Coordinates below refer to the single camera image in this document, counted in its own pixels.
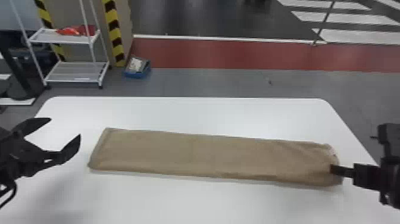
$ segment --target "shelf rack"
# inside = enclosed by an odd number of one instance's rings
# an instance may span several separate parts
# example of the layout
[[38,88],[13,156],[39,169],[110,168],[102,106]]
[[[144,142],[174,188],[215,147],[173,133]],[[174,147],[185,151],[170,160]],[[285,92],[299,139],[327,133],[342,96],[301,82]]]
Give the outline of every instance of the shelf rack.
[[[27,46],[29,51],[32,54],[33,61],[36,65],[37,71],[42,79],[42,82],[45,86],[48,86],[48,82],[86,82],[86,83],[97,83],[99,89],[102,89],[104,76],[110,67],[110,61],[108,59],[107,50],[105,47],[105,42],[103,36],[101,35],[101,31],[99,30],[99,21],[97,19],[97,15],[95,12],[95,7],[93,5],[93,0],[89,0],[90,8],[96,23],[96,32],[93,36],[89,34],[88,20],[86,18],[85,8],[83,6],[82,0],[79,0],[80,10],[83,17],[83,22],[86,30],[86,36],[66,36],[61,35],[56,32],[55,29],[47,29],[43,27],[42,21],[39,19],[40,28],[34,35],[30,38],[27,38],[26,30],[22,24],[19,13],[13,3],[13,0],[10,0],[10,4],[12,6],[12,10],[14,11],[18,23],[23,32],[24,38],[27,40]],[[97,62],[94,54],[93,46],[94,43],[99,39],[101,40],[103,53],[105,58],[107,59],[104,62]],[[61,61],[58,54],[55,54],[58,58],[58,62],[52,70],[48,73],[47,77],[44,78],[42,69],[36,59],[35,52],[33,51],[32,44],[33,43],[58,43],[58,44],[66,44],[66,45],[88,45],[90,49],[90,55],[92,57],[92,61],[88,62],[64,62]]]

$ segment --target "red floor stripe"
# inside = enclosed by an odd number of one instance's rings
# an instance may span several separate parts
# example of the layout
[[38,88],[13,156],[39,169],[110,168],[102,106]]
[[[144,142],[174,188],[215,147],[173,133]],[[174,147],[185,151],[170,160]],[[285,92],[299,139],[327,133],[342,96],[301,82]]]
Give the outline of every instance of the red floor stripe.
[[134,39],[158,68],[400,72],[400,46]]

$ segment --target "yellow and black striped pillar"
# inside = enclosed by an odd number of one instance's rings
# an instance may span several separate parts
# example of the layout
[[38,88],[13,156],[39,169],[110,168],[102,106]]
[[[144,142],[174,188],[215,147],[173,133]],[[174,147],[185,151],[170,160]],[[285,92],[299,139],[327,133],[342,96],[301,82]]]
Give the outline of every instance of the yellow and black striped pillar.
[[[35,4],[37,6],[37,11],[39,12],[39,17],[42,20],[43,25],[46,28],[54,29],[53,24],[51,22],[50,14],[46,9],[43,0],[35,0]],[[65,61],[65,53],[60,44],[58,43],[52,44],[52,49],[59,56],[61,61]]]
[[113,0],[102,0],[105,21],[108,26],[108,35],[110,36],[112,56],[115,59],[115,66],[125,65],[124,47],[122,45],[122,37],[120,30],[120,23],[118,22],[117,7]]

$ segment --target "gray floor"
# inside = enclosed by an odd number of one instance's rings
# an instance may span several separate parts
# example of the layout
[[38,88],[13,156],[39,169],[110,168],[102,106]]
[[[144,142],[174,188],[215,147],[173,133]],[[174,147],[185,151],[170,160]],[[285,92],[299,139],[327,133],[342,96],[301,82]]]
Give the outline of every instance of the gray floor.
[[135,80],[122,77],[121,69],[113,69],[103,90],[54,85],[31,107],[7,108],[0,114],[0,126],[9,129],[33,117],[47,99],[59,95],[322,98],[378,161],[382,148],[370,136],[376,135],[381,123],[400,123],[399,83],[396,74],[222,69],[153,69],[148,78]]

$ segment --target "white wire shelf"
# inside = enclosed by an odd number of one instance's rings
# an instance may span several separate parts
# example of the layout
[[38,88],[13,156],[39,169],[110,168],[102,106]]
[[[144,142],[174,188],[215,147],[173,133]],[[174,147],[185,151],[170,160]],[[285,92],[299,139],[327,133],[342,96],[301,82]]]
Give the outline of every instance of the white wire shelf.
[[101,83],[109,62],[62,62],[49,72],[47,82],[95,82]]
[[61,35],[55,29],[40,28],[28,41],[31,43],[65,43],[65,44],[90,44],[92,45],[99,37],[100,30],[96,30],[93,36],[90,36],[90,42],[87,36],[67,36]]

